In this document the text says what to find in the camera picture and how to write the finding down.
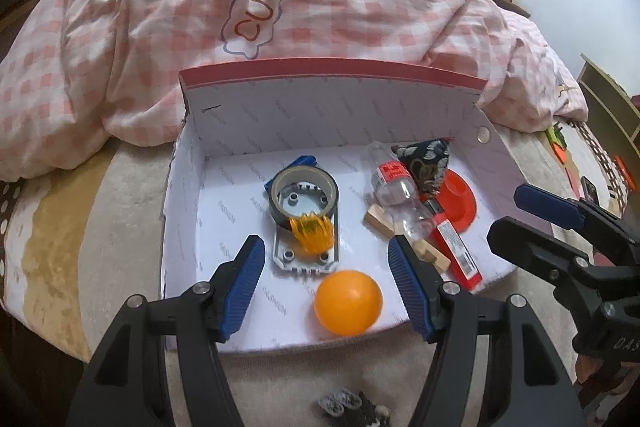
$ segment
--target orange plastic gear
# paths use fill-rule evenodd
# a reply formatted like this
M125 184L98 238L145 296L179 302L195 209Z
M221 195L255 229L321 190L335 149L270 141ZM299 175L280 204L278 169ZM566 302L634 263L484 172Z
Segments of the orange plastic gear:
M334 245L334 225L326 216L302 214L290 217L289 224L300 245L312 255L320 255Z

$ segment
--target paper box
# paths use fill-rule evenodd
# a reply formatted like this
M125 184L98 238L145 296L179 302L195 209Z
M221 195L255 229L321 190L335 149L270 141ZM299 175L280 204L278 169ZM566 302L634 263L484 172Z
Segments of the paper box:
M482 272L482 285L514 269L486 243L495 219L511 215L550 232L548 223L514 206L513 191L524 178L474 105L483 80L392 62L289 58L193 68L181 72L181 83L188 114L164 202L162 296L208 280L247 235L260 235L267 247L242 328L221 351L336 340L313 311L322 276L283 272L271 261L275 224L264 183L301 154L315 155L338 184L338 269L367 273L382 290L383 310L372 332L407 315L388 268L386 240L362 222L372 198L364 154L371 141L454 139L449 167L467 181L478 204L462 239Z

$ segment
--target comforter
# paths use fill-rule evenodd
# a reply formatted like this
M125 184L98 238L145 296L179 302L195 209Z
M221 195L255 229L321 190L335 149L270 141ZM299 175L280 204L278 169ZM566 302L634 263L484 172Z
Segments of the comforter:
M491 0L40 0L0 64L0 179L74 168L110 136L174 140L181 69L314 56L484 78L479 107L523 132L587 116L536 25Z

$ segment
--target orange ball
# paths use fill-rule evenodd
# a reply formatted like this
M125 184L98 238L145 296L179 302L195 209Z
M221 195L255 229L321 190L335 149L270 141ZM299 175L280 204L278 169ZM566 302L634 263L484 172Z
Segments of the orange ball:
M360 335L378 320L382 292L368 275L342 270L322 281L314 298L314 310L320 323L332 333Z

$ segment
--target metal screw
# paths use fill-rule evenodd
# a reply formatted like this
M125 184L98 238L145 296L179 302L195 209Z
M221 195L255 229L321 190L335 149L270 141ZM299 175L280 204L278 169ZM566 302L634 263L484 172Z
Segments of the metal screw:
M616 314L616 307L610 302L605 302L602 309L607 317L613 317Z
M140 308L144 301L142 295L132 295L127 299L127 306L129 308Z
M204 295L211 289L211 285L207 281L196 282L191 289L197 295Z
M458 295L460 293L460 285L455 282L447 281L442 285L444 293L448 295Z
M491 131L489 131L487 127L482 125L478 127L477 138L480 143L489 143L489 140L491 140Z
M524 308L524 306L527 305L527 299L519 293L515 293L514 295L512 295L509 300L511 301L511 304L516 306L516 308Z

